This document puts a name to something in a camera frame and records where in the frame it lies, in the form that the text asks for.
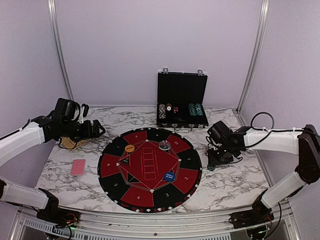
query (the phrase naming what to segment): aluminum frame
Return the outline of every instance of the aluminum frame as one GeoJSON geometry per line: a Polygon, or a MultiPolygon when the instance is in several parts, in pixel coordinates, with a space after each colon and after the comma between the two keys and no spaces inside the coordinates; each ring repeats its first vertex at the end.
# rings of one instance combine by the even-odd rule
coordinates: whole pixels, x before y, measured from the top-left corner
{"type": "Polygon", "coordinates": [[[67,68],[65,64],[65,59],[62,51],[61,40],[60,40],[60,33],[59,33],[59,26],[58,26],[58,18],[56,13],[56,1],[55,0],[48,0],[48,8],[50,14],[50,21],[52,26],[52,34],[54,38],[55,50],[58,56],[59,66],[61,70],[61,74],[63,77],[64,88],[66,91],[66,95],[69,99],[75,100],[74,94],[71,89],[67,68]]]}
{"type": "Polygon", "coordinates": [[[243,107],[246,103],[248,93],[250,90],[250,86],[251,86],[251,83],[254,78],[257,59],[258,59],[259,53],[261,51],[261,47],[262,47],[262,43],[263,43],[265,31],[266,31],[266,25],[267,25],[269,2],[270,2],[270,0],[262,0],[260,19],[259,19],[259,23],[258,23],[258,29],[257,29],[257,33],[256,33],[254,48],[253,48],[253,54],[252,54],[251,62],[249,65],[248,73],[246,75],[244,87],[242,89],[242,93],[240,96],[240,100],[239,100],[238,106],[236,108],[237,113],[240,113],[240,114],[241,114],[243,107]]]}
{"type": "MultiPolygon", "coordinates": [[[[99,235],[115,239],[181,239],[199,240],[226,235],[232,232],[243,231],[263,226],[258,224],[252,227],[234,229],[229,223],[230,214],[238,211],[249,210],[251,206],[235,207],[229,209],[213,210],[206,212],[186,213],[111,213],[79,210],[81,213],[79,224],[74,231],[72,239],[82,240],[81,235],[99,235]]],[[[286,223],[290,240],[300,240],[295,233],[295,220],[288,201],[281,202],[282,220],[286,223]]],[[[280,209],[272,208],[275,222],[279,220],[280,209]]],[[[50,232],[52,223],[36,218],[36,212],[30,208],[21,207],[16,215],[10,240],[21,239],[25,226],[39,229],[39,224],[46,225],[42,229],[50,232]]],[[[62,230],[62,235],[69,236],[67,229],[62,230]]]]}

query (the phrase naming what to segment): white wall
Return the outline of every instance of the white wall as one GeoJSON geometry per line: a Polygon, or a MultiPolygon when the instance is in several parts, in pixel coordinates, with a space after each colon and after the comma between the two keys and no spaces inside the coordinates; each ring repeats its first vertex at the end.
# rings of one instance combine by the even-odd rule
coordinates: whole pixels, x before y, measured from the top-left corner
{"type": "Polygon", "coordinates": [[[75,100],[155,105],[157,71],[208,73],[204,104],[235,108],[261,0],[56,1],[75,100]]]}
{"type": "MultiPolygon", "coordinates": [[[[273,114],[276,128],[313,124],[320,132],[320,1],[271,0],[262,50],[243,109],[247,123],[254,114],[273,114]]],[[[258,118],[257,126],[270,126],[258,118]]],[[[261,152],[278,182],[298,165],[284,153],[261,152]]],[[[320,185],[306,186],[290,199],[302,240],[320,238],[320,185]]]]}
{"type": "MultiPolygon", "coordinates": [[[[0,136],[47,115],[66,97],[46,0],[0,0],[0,136]]],[[[0,176],[34,187],[53,142],[7,162],[0,176]]],[[[7,240],[17,208],[0,204],[0,240],[7,240]]]]}

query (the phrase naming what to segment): round game board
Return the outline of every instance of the round game board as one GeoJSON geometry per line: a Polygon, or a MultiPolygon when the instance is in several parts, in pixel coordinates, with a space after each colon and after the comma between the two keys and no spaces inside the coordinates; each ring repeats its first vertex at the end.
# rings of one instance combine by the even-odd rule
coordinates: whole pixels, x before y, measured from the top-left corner
{"type": "Polygon", "coordinates": [[[98,163],[99,182],[108,197],[143,213],[170,210],[188,200],[201,173],[200,157],[192,144],[177,133],[157,128],[116,137],[98,163]]]}

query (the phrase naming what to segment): white marble surface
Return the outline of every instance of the white marble surface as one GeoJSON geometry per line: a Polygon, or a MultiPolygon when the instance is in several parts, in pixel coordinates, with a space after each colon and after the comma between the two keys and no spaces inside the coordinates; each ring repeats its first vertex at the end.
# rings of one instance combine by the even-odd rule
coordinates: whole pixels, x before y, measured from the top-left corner
{"type": "MultiPolygon", "coordinates": [[[[231,109],[205,108],[209,125],[222,120],[233,130],[240,127],[231,109]]],[[[109,140],[141,127],[156,126],[155,107],[92,108],[88,119],[98,119],[106,133],[70,152],[56,145],[38,180],[37,188],[44,188],[58,197],[61,206],[90,211],[133,213],[108,198],[98,181],[97,166],[101,152],[109,140]],[[85,159],[85,174],[71,176],[73,160],[85,159]]],[[[200,212],[250,205],[269,185],[253,152],[242,154],[243,161],[207,170],[205,155],[207,128],[180,135],[197,149],[202,162],[202,178],[190,199],[166,213],[200,212]]]]}

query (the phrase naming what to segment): white robotic arm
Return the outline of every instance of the white robotic arm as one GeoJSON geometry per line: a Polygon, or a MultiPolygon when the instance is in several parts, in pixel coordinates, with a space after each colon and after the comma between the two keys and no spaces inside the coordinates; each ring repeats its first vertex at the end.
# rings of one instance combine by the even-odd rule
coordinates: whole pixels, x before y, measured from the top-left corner
{"type": "Polygon", "coordinates": [[[299,156],[296,169],[264,191],[252,204],[252,210],[230,215],[234,228],[247,227],[273,218],[272,207],[320,178],[320,140],[313,125],[285,130],[252,129],[243,126],[233,132],[219,121],[207,132],[209,142],[216,147],[207,152],[208,170],[232,163],[234,157],[238,158],[241,151],[247,150],[277,151],[299,156]]]}
{"type": "MultiPolygon", "coordinates": [[[[44,142],[43,129],[36,122],[30,122],[24,129],[20,128],[14,134],[0,140],[0,167],[27,149],[44,142]]],[[[48,196],[43,191],[13,183],[1,176],[0,181],[4,185],[0,201],[38,209],[46,207],[48,196]]]]}
{"type": "MultiPolygon", "coordinates": [[[[68,137],[74,142],[98,138],[106,132],[98,120],[83,121],[89,107],[59,98],[55,109],[48,116],[28,121],[26,126],[0,138],[0,167],[34,146],[50,140],[68,137]]],[[[61,222],[59,201],[44,189],[35,189],[11,182],[0,176],[0,201],[39,209],[38,217],[51,222],[61,222]]]]}

